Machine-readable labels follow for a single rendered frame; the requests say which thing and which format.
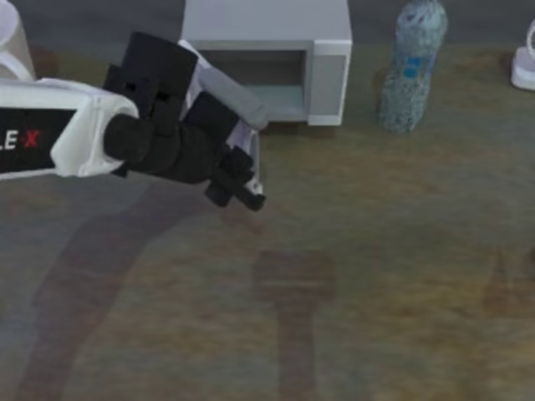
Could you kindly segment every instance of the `drawer opening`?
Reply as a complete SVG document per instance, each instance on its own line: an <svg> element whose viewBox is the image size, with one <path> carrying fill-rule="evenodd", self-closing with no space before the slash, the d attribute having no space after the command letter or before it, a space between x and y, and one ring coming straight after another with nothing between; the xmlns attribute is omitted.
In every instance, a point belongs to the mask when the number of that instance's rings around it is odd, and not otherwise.
<svg viewBox="0 0 535 401"><path fill-rule="evenodd" d="M306 119L305 51L205 50L200 53L260 98L268 107L271 120Z"/></svg>

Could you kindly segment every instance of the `gray background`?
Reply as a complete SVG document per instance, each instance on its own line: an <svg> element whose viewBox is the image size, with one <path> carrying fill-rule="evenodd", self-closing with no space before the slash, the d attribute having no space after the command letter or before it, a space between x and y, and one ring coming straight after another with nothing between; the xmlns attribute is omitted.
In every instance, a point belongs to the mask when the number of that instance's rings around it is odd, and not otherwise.
<svg viewBox="0 0 535 401"><path fill-rule="evenodd" d="M349 0L356 43L389 41L405 0ZM177 39L184 0L13 0L23 15L29 40L116 62L130 32L141 30ZM535 18L529 0L445 0L449 41L516 43Z"/></svg>

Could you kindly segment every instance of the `red letter x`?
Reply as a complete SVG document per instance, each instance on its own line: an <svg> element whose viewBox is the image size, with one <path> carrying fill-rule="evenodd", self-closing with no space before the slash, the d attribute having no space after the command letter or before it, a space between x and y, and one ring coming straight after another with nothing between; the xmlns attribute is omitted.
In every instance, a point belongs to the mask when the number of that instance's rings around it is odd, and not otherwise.
<svg viewBox="0 0 535 401"><path fill-rule="evenodd" d="M37 147L37 137L39 136L39 131L36 129L29 129L26 131L26 138L24 138L24 147L25 148L36 148Z"/></svg>

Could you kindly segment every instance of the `plastic bottle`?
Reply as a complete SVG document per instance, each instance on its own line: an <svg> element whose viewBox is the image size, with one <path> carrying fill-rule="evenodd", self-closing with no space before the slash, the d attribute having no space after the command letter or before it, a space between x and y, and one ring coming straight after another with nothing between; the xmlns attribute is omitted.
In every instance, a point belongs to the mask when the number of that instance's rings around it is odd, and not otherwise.
<svg viewBox="0 0 535 401"><path fill-rule="evenodd" d="M439 0L410 0L401 10L378 116L389 132L409 134L423 117L447 27L446 10Z"/></svg>

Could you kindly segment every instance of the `table surface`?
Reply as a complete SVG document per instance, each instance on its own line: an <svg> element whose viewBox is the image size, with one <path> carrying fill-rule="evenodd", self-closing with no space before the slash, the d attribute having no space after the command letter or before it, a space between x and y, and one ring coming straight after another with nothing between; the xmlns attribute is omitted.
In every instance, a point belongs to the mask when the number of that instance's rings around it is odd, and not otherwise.
<svg viewBox="0 0 535 401"><path fill-rule="evenodd" d="M192 42L352 38L347 0L189 0L182 37Z"/></svg>
<svg viewBox="0 0 535 401"><path fill-rule="evenodd" d="M391 136L390 49L356 47L342 127L262 134L258 214L138 175L2 182L0 399L533 399L535 94L513 50L444 48L425 119Z"/></svg>

